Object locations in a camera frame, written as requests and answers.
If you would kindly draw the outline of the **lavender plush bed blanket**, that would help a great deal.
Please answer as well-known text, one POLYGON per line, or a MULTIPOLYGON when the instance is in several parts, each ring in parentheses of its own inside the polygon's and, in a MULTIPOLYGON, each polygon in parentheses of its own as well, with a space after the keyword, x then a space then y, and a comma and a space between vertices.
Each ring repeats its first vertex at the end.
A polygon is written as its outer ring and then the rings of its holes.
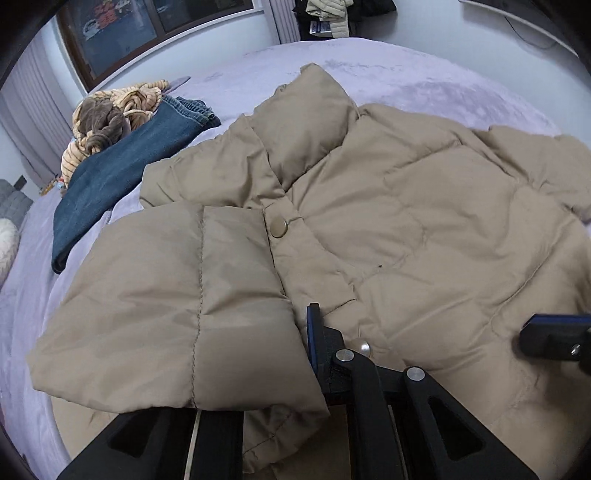
MULTIPOLYGON (((453 119, 466 126, 491 125, 542 135, 559 130, 544 114, 504 86, 445 59, 363 39, 301 42, 249 53, 239 60, 193 76, 174 95, 204 101, 221 134, 238 116, 315 63, 337 80, 356 104, 381 103, 410 112, 453 119)), ((53 216, 61 200, 57 189, 37 199, 21 230, 18 254, 1 288, 1 412, 3 427, 25 470, 54 479, 70 461, 58 433, 48 396, 32 388, 26 356, 67 292, 102 228, 139 210, 132 190, 74 248, 74 262, 61 275, 50 266, 53 216)))

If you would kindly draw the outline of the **striped tan brown knit garment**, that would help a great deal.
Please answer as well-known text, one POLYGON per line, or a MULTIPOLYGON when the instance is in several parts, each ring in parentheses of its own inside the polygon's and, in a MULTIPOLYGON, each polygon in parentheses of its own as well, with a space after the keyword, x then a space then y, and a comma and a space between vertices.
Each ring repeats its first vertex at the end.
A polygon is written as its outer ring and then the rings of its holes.
POLYGON ((72 139, 61 156, 60 181, 69 186, 73 174, 88 157, 115 145, 147 123, 156 113, 171 84, 166 80, 89 94, 72 114, 72 139))

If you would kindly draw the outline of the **grey quilted headboard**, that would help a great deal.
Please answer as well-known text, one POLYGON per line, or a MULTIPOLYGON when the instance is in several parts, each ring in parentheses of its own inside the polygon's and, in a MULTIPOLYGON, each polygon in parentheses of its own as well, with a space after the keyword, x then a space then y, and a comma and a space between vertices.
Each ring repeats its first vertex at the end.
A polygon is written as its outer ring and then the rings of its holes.
POLYGON ((17 190, 8 181, 0 180, 0 218, 10 220, 17 229, 21 229, 33 200, 17 190))

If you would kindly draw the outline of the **black coat on rack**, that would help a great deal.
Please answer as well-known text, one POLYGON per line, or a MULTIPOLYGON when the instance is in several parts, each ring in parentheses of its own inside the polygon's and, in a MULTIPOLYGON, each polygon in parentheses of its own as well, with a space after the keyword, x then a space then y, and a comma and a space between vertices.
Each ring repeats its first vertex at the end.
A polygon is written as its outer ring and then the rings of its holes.
POLYGON ((356 36, 366 18, 397 11, 392 0, 308 0, 294 2, 301 41, 341 39, 356 36))

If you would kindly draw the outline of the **folded blue jeans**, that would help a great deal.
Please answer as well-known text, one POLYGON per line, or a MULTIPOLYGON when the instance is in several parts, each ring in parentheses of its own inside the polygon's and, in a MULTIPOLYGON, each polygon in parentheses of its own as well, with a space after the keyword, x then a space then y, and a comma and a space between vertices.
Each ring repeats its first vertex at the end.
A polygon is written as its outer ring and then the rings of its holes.
POLYGON ((148 164, 175 155, 202 132, 218 126, 221 120, 203 101, 165 95, 144 125, 84 160, 54 212, 53 272, 65 269, 76 243, 139 184, 148 164))

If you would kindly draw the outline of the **round white pleated cushion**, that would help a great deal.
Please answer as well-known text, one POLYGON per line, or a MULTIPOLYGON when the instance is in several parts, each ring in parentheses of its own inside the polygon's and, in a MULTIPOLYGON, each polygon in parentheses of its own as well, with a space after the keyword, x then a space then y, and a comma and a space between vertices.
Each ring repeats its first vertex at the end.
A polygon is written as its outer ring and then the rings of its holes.
POLYGON ((16 258, 20 234, 16 225, 7 218, 0 220, 0 286, 3 286, 16 258))

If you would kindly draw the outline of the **dark framed window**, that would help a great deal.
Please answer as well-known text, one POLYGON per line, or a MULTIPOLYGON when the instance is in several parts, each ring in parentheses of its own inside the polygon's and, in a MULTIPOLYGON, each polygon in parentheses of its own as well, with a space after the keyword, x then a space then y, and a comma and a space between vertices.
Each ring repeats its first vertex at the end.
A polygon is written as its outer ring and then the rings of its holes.
POLYGON ((163 41, 252 8, 238 0, 73 0, 57 22, 74 68, 91 90, 163 41))

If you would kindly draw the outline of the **beige puffer jacket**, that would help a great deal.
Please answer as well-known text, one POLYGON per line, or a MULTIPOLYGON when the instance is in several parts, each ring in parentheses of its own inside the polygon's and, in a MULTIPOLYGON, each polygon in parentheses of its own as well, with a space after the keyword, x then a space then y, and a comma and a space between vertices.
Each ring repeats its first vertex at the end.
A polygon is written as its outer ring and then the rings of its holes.
POLYGON ((249 479, 346 479, 345 425, 304 349, 430 373, 542 479, 590 437, 590 381, 517 347, 590 309, 590 152, 356 105, 320 66, 223 134, 148 165, 29 353, 68 445, 87 412, 245 410, 249 479))

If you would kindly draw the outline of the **wall mounted television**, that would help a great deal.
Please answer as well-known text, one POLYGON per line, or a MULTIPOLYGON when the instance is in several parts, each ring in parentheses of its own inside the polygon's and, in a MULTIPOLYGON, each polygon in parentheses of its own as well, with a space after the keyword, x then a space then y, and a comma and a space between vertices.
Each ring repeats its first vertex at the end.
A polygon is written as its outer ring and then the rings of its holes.
POLYGON ((553 42, 578 56, 566 36, 559 30, 550 17, 534 1, 522 0, 460 0, 460 3, 479 7, 520 22, 550 38, 553 42))

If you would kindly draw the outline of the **cream puffer garment on rack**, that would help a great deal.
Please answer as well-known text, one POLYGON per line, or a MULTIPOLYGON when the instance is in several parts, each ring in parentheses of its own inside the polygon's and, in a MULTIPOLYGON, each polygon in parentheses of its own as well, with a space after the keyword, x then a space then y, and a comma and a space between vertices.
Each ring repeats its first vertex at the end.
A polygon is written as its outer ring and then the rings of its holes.
POLYGON ((348 8, 353 0, 308 0, 307 11, 311 16, 329 23, 332 37, 349 37, 348 8))

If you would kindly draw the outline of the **purple handled flat tool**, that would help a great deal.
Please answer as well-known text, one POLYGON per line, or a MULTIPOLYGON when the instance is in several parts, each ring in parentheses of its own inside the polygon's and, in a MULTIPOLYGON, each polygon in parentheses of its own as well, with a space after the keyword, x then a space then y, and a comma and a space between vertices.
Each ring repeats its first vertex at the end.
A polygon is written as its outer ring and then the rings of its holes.
POLYGON ((163 94, 171 94, 172 92, 177 90, 179 87, 181 87, 182 85, 187 83, 189 80, 190 80, 190 76, 184 76, 184 77, 180 77, 175 80, 172 80, 168 83, 168 86, 162 90, 162 93, 163 94))

